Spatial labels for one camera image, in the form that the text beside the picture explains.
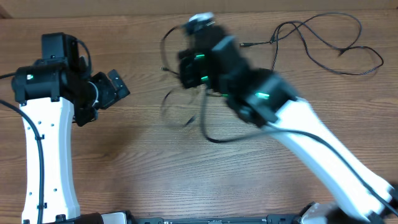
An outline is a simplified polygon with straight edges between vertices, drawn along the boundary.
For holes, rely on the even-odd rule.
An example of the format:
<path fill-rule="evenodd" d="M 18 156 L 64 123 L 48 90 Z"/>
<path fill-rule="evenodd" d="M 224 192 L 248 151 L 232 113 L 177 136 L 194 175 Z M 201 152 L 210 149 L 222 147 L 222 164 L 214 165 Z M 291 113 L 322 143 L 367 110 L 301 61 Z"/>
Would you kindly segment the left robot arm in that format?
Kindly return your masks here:
<path fill-rule="evenodd" d="M 129 94 L 117 73 L 92 74 L 83 42 L 68 34 L 44 34 L 42 56 L 18 68 L 12 79 L 27 152 L 27 192 L 22 223 L 132 223 L 129 211 L 82 214 L 72 171 L 72 127 L 95 121 Z"/>

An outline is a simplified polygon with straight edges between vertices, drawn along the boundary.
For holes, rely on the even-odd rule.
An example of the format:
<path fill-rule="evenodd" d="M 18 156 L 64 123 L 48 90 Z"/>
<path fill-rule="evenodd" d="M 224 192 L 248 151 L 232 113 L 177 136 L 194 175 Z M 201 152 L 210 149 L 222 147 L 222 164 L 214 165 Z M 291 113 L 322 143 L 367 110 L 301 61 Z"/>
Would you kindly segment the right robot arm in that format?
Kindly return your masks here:
<path fill-rule="evenodd" d="M 397 188 L 362 164 L 292 85 L 273 70 L 250 67 L 221 26 L 184 29 L 190 46 L 178 56 L 182 85 L 223 95 L 241 120 L 290 149 L 335 200 L 323 223 L 335 222 L 336 213 L 350 223 L 382 223 L 397 213 Z"/>

